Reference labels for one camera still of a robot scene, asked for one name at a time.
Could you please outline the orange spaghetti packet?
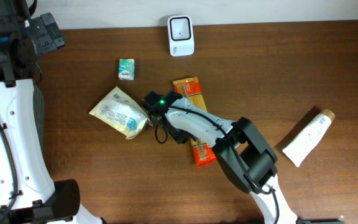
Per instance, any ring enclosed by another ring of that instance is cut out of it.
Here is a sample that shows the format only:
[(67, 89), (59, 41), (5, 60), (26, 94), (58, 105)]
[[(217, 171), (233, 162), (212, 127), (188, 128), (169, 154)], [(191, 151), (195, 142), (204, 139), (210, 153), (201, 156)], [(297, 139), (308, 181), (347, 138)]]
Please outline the orange spaghetti packet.
[[(184, 78), (173, 81), (174, 89), (184, 98), (189, 99), (198, 108), (207, 111), (201, 86), (197, 77)], [(208, 165), (216, 160), (212, 147), (200, 139), (191, 140), (193, 157), (195, 158), (196, 167)]]

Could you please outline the cream foil pouch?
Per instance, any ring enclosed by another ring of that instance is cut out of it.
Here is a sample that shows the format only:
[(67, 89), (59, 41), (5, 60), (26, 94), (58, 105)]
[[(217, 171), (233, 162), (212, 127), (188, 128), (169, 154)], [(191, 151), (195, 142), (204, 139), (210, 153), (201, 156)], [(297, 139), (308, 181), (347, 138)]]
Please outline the cream foil pouch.
[(111, 90), (90, 112), (126, 136), (135, 138), (147, 125), (153, 126), (147, 113), (118, 86)]

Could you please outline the green tissue pack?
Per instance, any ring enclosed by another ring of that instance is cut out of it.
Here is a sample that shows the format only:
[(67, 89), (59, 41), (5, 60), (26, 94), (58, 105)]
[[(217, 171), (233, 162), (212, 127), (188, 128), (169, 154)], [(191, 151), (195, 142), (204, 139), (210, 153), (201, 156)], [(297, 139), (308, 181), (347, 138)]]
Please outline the green tissue pack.
[(135, 60), (132, 58), (129, 59), (120, 59), (119, 60), (119, 71), (118, 78), (120, 80), (133, 81), (135, 78)]

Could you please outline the white shampoo tube gold cap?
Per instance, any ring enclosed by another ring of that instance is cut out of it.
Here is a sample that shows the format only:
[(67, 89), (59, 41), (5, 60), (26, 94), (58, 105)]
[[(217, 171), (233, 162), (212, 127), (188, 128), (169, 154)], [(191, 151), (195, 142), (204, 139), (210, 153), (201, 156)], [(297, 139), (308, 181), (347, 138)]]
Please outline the white shampoo tube gold cap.
[(284, 154), (296, 167), (301, 166), (308, 154), (322, 140), (335, 118), (336, 115), (331, 110), (322, 110), (283, 149)]

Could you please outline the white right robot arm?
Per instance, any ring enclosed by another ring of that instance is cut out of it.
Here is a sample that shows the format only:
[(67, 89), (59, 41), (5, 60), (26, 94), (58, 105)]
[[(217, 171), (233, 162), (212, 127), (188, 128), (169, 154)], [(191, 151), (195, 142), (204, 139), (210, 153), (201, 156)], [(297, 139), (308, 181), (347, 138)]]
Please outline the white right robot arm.
[(151, 91), (142, 106), (177, 143), (199, 139), (210, 146), (229, 181), (253, 197), (265, 223), (300, 222), (278, 184), (277, 155), (251, 120), (217, 117), (174, 91)]

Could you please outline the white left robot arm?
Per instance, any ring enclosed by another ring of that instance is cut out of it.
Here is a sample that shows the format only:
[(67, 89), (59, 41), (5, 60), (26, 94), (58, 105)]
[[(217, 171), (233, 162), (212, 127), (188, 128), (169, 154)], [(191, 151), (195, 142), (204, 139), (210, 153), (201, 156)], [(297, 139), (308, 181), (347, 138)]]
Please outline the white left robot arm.
[(38, 58), (65, 46), (50, 13), (0, 0), (0, 223), (102, 223), (80, 202), (73, 179), (54, 181), (35, 117)]

